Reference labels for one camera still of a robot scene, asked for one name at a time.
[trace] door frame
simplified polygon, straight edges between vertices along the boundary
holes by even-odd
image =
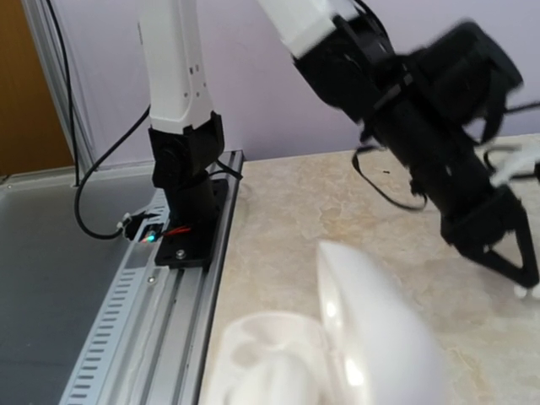
[[[58,119],[62,126],[62,131],[67,141],[69,150],[73,156],[73,144],[69,133],[69,109],[68,109],[68,89],[66,86],[66,76],[63,69],[62,48],[57,40],[57,33],[54,30],[54,25],[51,16],[42,1],[36,0],[21,0],[24,13],[30,27],[30,32],[34,39],[35,48],[37,50],[40,63],[45,74],[45,80],[51,93],[52,102],[57,110]],[[62,30],[62,21],[58,21]],[[67,53],[70,53],[69,46],[66,44]],[[72,69],[72,83],[77,77]],[[78,146],[78,157],[81,170],[86,172],[94,163],[94,157],[89,146],[89,134],[81,120],[78,101],[73,97],[74,120],[75,120],[75,139]]]

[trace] gray surface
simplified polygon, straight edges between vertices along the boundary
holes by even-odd
[[[107,231],[149,203],[148,176],[89,185],[83,216]],[[127,248],[91,240],[73,219],[74,190],[0,199],[0,404],[56,405]]]

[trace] beige marble surface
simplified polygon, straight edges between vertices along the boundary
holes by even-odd
[[[355,174],[350,158],[347,152],[245,165],[202,400],[229,323],[275,310],[319,318],[316,242],[329,239],[378,257],[399,280],[445,350],[450,403],[539,404],[540,302],[519,301],[511,282],[447,246],[434,206],[410,214],[383,201]],[[414,201],[408,174],[389,153],[367,155],[362,165],[393,196]],[[514,189],[529,210],[540,251],[540,186]],[[516,252],[511,242],[501,247],[510,255]]]

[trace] purple wall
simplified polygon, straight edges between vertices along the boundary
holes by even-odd
[[[148,100],[137,32],[139,0],[56,1],[70,34],[93,148],[101,154],[131,126]],[[476,19],[525,77],[526,87],[510,102],[540,99],[540,46],[526,46],[540,38],[540,2],[380,0],[370,5],[399,51],[432,41],[459,19]],[[228,149],[244,149],[248,159],[264,159],[356,145],[358,129],[311,92],[256,0],[199,0],[199,14],[208,83],[216,110],[224,116]],[[513,117],[503,131],[529,132],[540,132],[540,113]],[[149,159],[141,131],[111,163]]]

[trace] brown wooden panel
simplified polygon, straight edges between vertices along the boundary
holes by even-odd
[[[1,170],[72,165],[20,0],[0,0],[0,52]]]

